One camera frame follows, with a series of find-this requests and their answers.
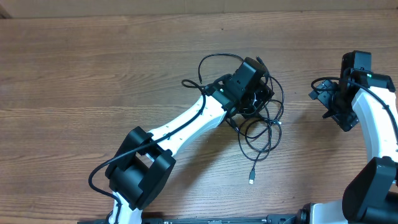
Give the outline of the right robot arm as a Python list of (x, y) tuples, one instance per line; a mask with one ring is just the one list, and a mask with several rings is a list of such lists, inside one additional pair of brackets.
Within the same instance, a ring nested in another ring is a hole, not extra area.
[(396, 88), (388, 75), (374, 73), (369, 52), (344, 54), (340, 77), (312, 81), (309, 96), (318, 100), (345, 132), (360, 124), (368, 163), (340, 200), (308, 203), (291, 223), (397, 223)]

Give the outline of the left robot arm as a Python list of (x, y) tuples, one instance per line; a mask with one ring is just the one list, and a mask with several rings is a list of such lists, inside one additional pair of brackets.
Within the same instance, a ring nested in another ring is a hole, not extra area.
[(244, 118), (257, 116), (274, 94), (268, 79), (264, 62), (246, 57), (233, 74), (206, 86), (182, 80), (187, 88), (200, 90), (198, 101), (159, 128), (131, 130), (107, 165), (105, 176), (114, 199), (107, 222), (141, 223), (143, 209), (160, 194), (170, 177), (176, 153), (237, 114)]

